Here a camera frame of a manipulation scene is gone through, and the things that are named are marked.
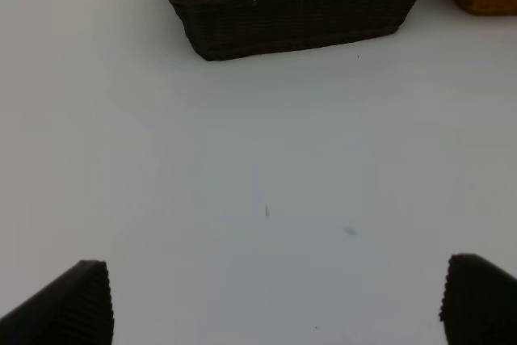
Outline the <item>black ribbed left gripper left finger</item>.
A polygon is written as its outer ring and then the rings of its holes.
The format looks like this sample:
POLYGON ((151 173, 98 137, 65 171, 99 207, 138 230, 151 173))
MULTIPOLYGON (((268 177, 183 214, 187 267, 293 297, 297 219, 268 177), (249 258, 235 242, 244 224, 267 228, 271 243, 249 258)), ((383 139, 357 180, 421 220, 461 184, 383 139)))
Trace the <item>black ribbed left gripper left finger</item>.
POLYGON ((111 344, 107 264, 81 260, 1 317, 2 344, 111 344))

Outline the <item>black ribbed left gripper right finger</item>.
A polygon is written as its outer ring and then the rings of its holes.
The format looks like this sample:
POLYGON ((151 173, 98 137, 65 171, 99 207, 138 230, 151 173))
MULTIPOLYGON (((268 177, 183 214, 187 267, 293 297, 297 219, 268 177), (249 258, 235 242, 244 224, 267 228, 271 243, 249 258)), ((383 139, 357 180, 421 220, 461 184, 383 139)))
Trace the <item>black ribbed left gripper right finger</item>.
POLYGON ((516 278, 479 255, 452 255, 439 320, 448 344, 515 344, 516 278))

